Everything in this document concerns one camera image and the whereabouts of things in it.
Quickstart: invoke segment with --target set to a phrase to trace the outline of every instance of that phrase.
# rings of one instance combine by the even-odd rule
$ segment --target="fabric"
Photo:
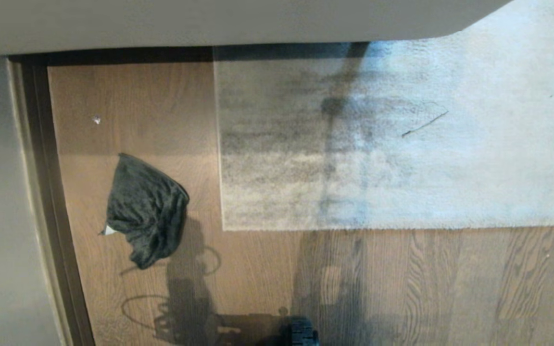
[[[146,269],[176,250],[188,203],[187,192],[170,177],[119,154],[103,234],[108,228],[125,234],[133,248],[130,260]]]
[[[226,230],[554,225],[554,0],[308,47],[216,48]]]

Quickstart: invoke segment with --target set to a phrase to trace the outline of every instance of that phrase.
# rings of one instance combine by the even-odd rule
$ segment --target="white rug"
[[[554,225],[554,0],[449,37],[216,53],[225,230]]]

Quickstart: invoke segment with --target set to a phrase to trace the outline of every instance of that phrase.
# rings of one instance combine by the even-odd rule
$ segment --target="small debris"
[[[401,137],[403,138],[403,137],[405,137],[405,136],[407,136],[407,135],[409,135],[409,134],[411,134],[411,133],[413,133],[413,132],[416,132],[416,131],[418,131],[418,130],[424,128],[424,127],[427,127],[427,126],[433,124],[434,121],[436,121],[437,119],[441,118],[442,116],[445,116],[446,114],[448,114],[448,111],[445,111],[445,112],[443,112],[442,114],[436,116],[435,118],[433,118],[433,120],[431,120],[431,121],[429,121],[428,123],[422,125],[421,127],[418,127],[417,129],[413,129],[413,130],[410,130],[410,131],[405,132],[404,134],[401,135]]]

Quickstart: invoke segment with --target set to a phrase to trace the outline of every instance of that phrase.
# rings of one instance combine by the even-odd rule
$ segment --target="gray rug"
[[[216,57],[225,230],[554,225],[554,0]]]

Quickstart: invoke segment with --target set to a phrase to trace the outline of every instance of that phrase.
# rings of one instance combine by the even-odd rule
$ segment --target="black wheel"
[[[317,331],[308,318],[292,317],[288,326],[288,346],[319,346]]]

